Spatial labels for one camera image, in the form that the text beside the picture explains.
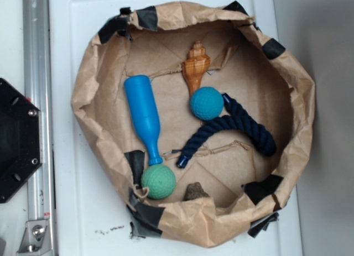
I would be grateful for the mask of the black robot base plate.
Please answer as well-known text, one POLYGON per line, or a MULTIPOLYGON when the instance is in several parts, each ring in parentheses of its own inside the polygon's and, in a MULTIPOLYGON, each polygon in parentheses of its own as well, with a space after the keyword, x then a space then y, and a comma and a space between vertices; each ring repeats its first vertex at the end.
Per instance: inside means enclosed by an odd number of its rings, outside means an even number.
POLYGON ((40 110, 1 78, 1 203, 41 166, 40 110))

